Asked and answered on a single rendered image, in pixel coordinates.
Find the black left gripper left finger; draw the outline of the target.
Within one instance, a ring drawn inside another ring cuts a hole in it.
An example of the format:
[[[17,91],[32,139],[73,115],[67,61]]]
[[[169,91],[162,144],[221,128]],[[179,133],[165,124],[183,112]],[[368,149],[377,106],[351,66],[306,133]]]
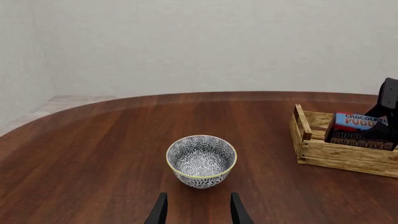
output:
[[[144,224],[165,224],[167,219],[167,210],[167,194],[162,192],[159,194],[159,197]]]

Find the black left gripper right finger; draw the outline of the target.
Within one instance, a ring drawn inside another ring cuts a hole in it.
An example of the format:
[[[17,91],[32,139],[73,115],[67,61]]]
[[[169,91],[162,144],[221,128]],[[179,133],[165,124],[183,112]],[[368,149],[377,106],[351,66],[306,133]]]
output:
[[[254,224],[236,192],[231,193],[230,210],[232,224]]]

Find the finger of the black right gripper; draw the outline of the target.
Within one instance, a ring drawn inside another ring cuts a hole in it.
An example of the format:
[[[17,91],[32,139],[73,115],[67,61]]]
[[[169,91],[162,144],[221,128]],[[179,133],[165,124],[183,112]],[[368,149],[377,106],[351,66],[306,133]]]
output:
[[[390,113],[390,108],[386,108],[381,104],[376,104],[365,115],[369,117],[385,117]]]
[[[390,110],[386,116],[387,124],[376,123],[369,130],[362,132],[366,138],[381,138],[389,141],[398,141],[398,110]]]

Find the wooden slat tray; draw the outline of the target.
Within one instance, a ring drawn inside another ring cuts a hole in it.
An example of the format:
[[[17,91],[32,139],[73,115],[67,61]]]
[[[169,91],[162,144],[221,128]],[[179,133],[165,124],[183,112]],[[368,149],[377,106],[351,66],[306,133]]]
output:
[[[398,178],[398,147],[383,151],[325,142],[332,117],[331,113],[305,111],[300,104],[295,105],[290,133],[299,164]]]

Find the black white patterned bowl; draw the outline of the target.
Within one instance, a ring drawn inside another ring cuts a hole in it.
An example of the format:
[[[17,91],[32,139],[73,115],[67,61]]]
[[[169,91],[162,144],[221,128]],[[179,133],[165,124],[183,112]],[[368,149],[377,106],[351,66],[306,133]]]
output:
[[[170,145],[166,161],[178,180],[196,189],[206,189],[225,180],[237,162],[237,153],[224,139],[187,136]]]

